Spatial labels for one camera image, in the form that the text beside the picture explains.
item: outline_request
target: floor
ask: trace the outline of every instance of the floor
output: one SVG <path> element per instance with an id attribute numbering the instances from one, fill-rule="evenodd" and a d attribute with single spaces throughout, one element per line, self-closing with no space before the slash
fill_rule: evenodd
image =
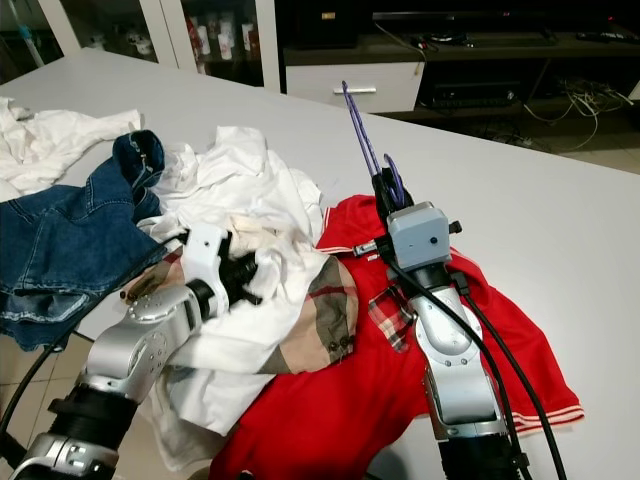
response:
<path id="1" fill-rule="evenodd" d="M 603 133 L 577 151 L 566 147 L 579 144 L 584 137 L 539 135 L 532 137 L 532 140 L 538 149 L 640 174 L 640 133 L 637 132 Z M 47 412 L 47 407 L 52 399 L 64 397 L 71 390 L 89 348 L 89 342 L 73 337 L 67 349 L 49 358 L 37 373 L 27 388 L 9 428 L 10 433 L 23 445 L 30 444 L 38 433 L 49 428 L 53 415 Z M 37 355 L 38 352 L 20 351 L 10 338 L 0 336 L 0 412 Z M 173 474 L 164 468 L 151 427 L 139 417 L 134 420 L 120 452 L 121 458 L 115 477 L 120 480 L 143 476 L 183 480 L 193 473 L 193 470 L 190 470 L 183 474 Z M 0 480 L 8 479 L 10 471 L 4 460 L 1 460 Z"/>

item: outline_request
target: cabinet drawer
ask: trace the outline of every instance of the cabinet drawer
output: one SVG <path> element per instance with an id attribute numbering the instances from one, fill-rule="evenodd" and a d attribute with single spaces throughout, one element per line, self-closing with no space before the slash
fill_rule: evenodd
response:
<path id="1" fill-rule="evenodd" d="M 424 63 L 416 62 L 287 67 L 287 94 L 346 108 L 342 80 L 363 112 L 413 110 Z"/>

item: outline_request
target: drawer handle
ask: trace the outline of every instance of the drawer handle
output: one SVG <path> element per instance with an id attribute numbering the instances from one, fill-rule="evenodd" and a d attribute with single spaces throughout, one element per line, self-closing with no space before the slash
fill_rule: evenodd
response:
<path id="1" fill-rule="evenodd" d="M 349 92 L 351 95 L 365 95 L 365 94 L 372 94 L 372 93 L 376 93 L 378 90 L 376 89 L 376 87 L 363 87 L 363 88 L 348 88 L 347 92 Z M 344 92 L 342 91 L 342 88 L 334 88 L 333 89 L 333 94 L 334 95 L 342 95 Z"/>

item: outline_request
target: white cloth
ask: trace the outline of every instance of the white cloth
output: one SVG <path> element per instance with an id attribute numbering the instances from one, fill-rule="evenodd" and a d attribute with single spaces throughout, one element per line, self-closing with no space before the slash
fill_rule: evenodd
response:
<path id="1" fill-rule="evenodd" d="M 272 378 L 255 373 L 293 327 L 328 258 L 313 248 L 322 233 L 321 193 L 254 129 L 219 127 L 214 146 L 201 155 L 187 145 L 165 152 L 165 172 L 153 187 L 163 215 L 138 226 L 162 240 L 196 222 L 212 223 L 232 232 L 232 256 L 256 252 L 249 290 L 262 303 L 242 301 L 209 320 L 170 360 L 196 369 L 169 375 L 172 408 L 181 419 L 226 435 Z M 150 398 L 161 403 L 157 389 Z M 154 430 L 168 468 L 191 461 L 190 449 L 165 448 L 168 436 L 172 445 L 183 436 L 187 444 L 180 422 L 155 418 Z"/>
<path id="2" fill-rule="evenodd" d="M 30 116 L 0 97 L 0 201 L 50 187 L 90 146 L 138 129 L 136 110 L 103 118 L 67 110 Z"/>

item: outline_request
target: black cable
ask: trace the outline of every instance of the black cable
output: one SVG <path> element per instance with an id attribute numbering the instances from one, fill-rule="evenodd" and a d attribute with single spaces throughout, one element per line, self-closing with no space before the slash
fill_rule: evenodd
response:
<path id="1" fill-rule="evenodd" d="M 5 437 L 7 429 L 9 427 L 9 422 L 11 421 L 11 417 L 16 409 L 16 406 L 18 405 L 18 402 L 20 401 L 20 398 L 24 394 L 24 391 L 27 389 L 27 386 L 29 386 L 29 382 L 31 382 L 31 379 L 34 377 L 38 369 L 42 366 L 42 364 L 45 362 L 47 357 L 51 355 L 51 353 L 58 346 L 58 344 L 62 342 L 65 338 L 67 338 L 69 335 L 71 335 L 73 331 L 76 329 L 76 327 L 78 326 L 78 324 L 82 321 L 82 319 L 86 315 L 88 315 L 94 308 L 96 308 L 100 304 L 100 302 L 102 302 L 102 300 L 104 300 L 112 292 L 112 290 L 115 290 L 120 285 L 125 283 L 133 274 L 135 274 L 137 270 L 140 269 L 141 265 L 145 264 L 151 257 L 156 255 L 161 250 L 163 250 L 164 246 L 167 243 L 171 242 L 172 240 L 184 238 L 184 235 L 185 234 L 176 235 L 175 237 L 168 238 L 162 243 L 159 243 L 158 245 L 156 245 L 150 252 L 145 254 L 143 258 L 135 262 L 135 264 L 129 270 L 127 270 L 125 273 L 120 275 L 120 277 L 118 277 L 118 279 L 116 279 L 116 281 L 114 281 L 113 284 L 109 288 L 107 288 L 103 293 L 101 293 L 92 303 L 90 303 L 86 308 L 84 308 L 80 312 L 75 313 L 71 317 L 73 321 L 71 321 L 67 330 L 65 330 L 62 334 L 60 334 L 58 338 L 56 338 L 53 342 L 51 342 L 50 345 L 47 345 L 47 347 L 43 350 L 43 352 L 36 359 L 36 361 L 33 362 L 33 365 L 31 365 L 31 368 L 26 373 L 26 375 L 20 382 L 20 385 L 18 385 L 18 388 L 16 389 L 15 393 L 11 397 L 11 400 L 9 401 L 9 404 L 7 405 L 7 408 L 4 412 L 4 415 L 2 416 L 2 421 L 0 422 L 0 442 L 2 442 L 2 439 Z"/>
<path id="2" fill-rule="evenodd" d="M 449 308 L 446 304 L 444 304 L 438 297 L 436 297 L 429 290 L 420 285 L 411 275 L 403 271 L 397 263 L 393 261 L 389 261 L 388 265 L 391 269 L 396 272 L 396 274 L 401 277 L 403 280 L 411 284 L 413 288 L 415 288 L 421 295 L 426 297 L 431 303 L 437 306 L 440 310 L 442 310 L 445 314 L 453 319 L 460 328 L 464 331 L 465 334 L 471 338 L 471 340 L 478 346 L 480 351 L 484 354 L 487 363 L 489 364 L 489 369 L 495 378 L 495 381 L 498 385 L 498 393 L 500 395 L 500 400 L 502 402 L 502 407 L 504 409 L 504 417 L 507 423 L 507 430 L 509 432 L 509 437 L 511 439 L 511 446 L 515 453 L 515 456 L 522 456 L 522 448 L 520 447 L 520 440 L 518 439 L 518 433 L 516 432 L 515 424 L 513 423 L 513 412 L 511 410 L 511 404 L 509 403 L 509 397 L 507 396 L 507 389 L 504 385 L 504 381 L 502 380 L 502 376 L 500 375 L 500 370 L 498 369 L 498 365 L 494 360 L 491 352 L 484 344 L 482 339 L 473 331 L 473 329 L 462 320 L 451 308 Z M 521 465 L 520 471 L 522 472 L 522 476 L 525 480 L 531 480 L 531 474 L 527 470 L 526 465 Z"/>
<path id="3" fill-rule="evenodd" d="M 515 357 L 509 350 L 509 347 L 507 347 L 506 343 L 504 343 L 504 340 L 502 339 L 498 331 L 495 329 L 495 327 L 491 324 L 489 319 L 485 316 L 484 313 L 482 313 L 482 310 L 478 308 L 478 305 L 476 305 L 476 303 L 473 301 L 473 299 L 471 298 L 471 295 L 466 294 L 466 295 L 463 295 L 463 297 L 467 301 L 467 303 L 469 303 L 469 306 L 471 307 L 473 312 L 476 314 L 476 316 L 480 319 L 480 321 L 485 326 L 485 328 L 489 331 L 489 333 L 491 333 L 491 336 L 496 340 L 496 343 L 500 347 L 500 350 L 502 350 L 505 357 L 507 357 L 507 360 L 509 360 L 509 363 L 511 364 L 511 367 L 513 368 L 513 370 L 516 372 L 516 375 L 518 375 L 518 379 L 520 380 L 520 383 L 522 383 L 522 386 L 527 391 L 527 395 L 529 396 L 529 399 L 531 399 L 531 403 L 533 403 L 533 406 L 536 409 L 536 413 L 540 418 L 540 423 L 542 424 L 544 436 L 546 437 L 547 443 L 549 444 L 549 451 L 551 452 L 553 463 L 556 467 L 556 471 L 558 472 L 558 478 L 562 478 L 562 479 L 567 478 L 566 473 L 564 471 L 564 465 L 562 464 L 562 458 L 560 457 L 560 451 L 558 450 L 558 444 L 556 443 L 556 439 L 553 435 L 553 430 L 551 430 L 551 425 L 549 424 L 549 419 L 547 418 L 547 414 L 544 411 L 544 408 L 542 407 L 542 404 L 540 403 L 540 399 L 536 395 L 536 392 L 534 391 L 533 386 L 527 379 L 527 376 L 525 375 L 524 371 L 518 364 L 518 361 L 515 359 Z"/>

